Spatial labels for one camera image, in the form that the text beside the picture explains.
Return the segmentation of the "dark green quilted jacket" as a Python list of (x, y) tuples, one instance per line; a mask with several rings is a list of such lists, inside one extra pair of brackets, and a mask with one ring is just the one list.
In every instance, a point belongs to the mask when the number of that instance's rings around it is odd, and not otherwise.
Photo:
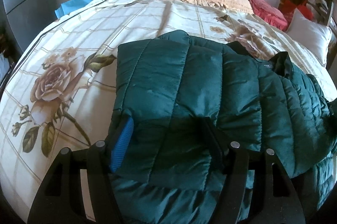
[(209, 221), (226, 178), (200, 118), (245, 149), (273, 149), (305, 215), (334, 187), (334, 110), (285, 51), (265, 61), (181, 30), (121, 44), (111, 127), (124, 113), (134, 132), (110, 181), (126, 223)]

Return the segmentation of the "floral checked bed quilt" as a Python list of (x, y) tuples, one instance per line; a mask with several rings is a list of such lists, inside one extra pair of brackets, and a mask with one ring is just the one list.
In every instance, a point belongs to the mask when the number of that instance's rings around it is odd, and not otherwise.
[(26, 222), (58, 152), (108, 135), (118, 47), (181, 30), (240, 43), (256, 59), (287, 52), (336, 109), (336, 86), (315, 55), (260, 18), (180, 0), (101, 0), (53, 22), (21, 56), (1, 97), (1, 190)]

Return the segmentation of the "white satin pillow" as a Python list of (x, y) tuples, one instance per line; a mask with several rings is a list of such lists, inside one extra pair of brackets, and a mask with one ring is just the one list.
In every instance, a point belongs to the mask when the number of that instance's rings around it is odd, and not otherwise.
[(326, 67), (328, 46), (332, 38), (329, 27), (308, 20), (298, 9), (295, 9), (286, 33), (311, 51), (319, 63)]

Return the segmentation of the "red ruffled heart pillow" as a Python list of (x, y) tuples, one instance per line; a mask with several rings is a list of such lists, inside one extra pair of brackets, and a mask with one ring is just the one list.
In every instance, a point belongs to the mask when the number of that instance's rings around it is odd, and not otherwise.
[(266, 0), (248, 0), (254, 14), (260, 17), (269, 25), (281, 31), (286, 31), (289, 23), (280, 10), (271, 6)]

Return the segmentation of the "blue paper bag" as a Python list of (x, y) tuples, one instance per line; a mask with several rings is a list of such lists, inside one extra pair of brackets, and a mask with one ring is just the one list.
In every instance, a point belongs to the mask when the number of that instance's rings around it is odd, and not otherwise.
[(69, 14), (73, 11), (85, 7), (87, 4), (92, 2), (92, 0), (69, 0), (64, 3), (61, 3), (60, 7), (55, 10), (55, 15), (58, 19), (62, 16)]

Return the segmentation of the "wooden chair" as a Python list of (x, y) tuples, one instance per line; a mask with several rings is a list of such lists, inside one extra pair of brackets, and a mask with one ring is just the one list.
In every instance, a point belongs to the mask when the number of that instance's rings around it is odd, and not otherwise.
[(328, 3), (326, 0), (306, 0), (306, 6), (311, 10), (314, 22), (329, 27), (336, 37), (334, 3)]

